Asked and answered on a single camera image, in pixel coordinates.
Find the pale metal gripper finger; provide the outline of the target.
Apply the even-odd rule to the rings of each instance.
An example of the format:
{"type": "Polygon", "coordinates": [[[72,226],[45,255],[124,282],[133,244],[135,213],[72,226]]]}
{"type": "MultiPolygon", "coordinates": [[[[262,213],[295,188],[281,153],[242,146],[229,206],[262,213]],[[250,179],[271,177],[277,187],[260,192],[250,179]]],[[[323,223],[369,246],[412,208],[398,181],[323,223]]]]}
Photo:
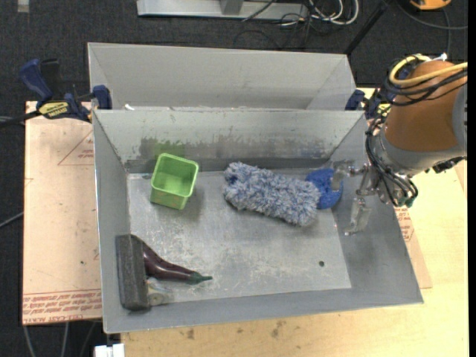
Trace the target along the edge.
{"type": "Polygon", "coordinates": [[[338,191],[343,187],[345,178],[350,176],[351,170],[354,168],[354,160],[334,161],[332,168],[331,188],[333,191],[338,191]]]}
{"type": "Polygon", "coordinates": [[[348,226],[344,229],[345,236],[351,236],[367,229],[371,208],[366,204],[366,196],[366,190],[356,190],[350,209],[350,221],[348,226]]]}

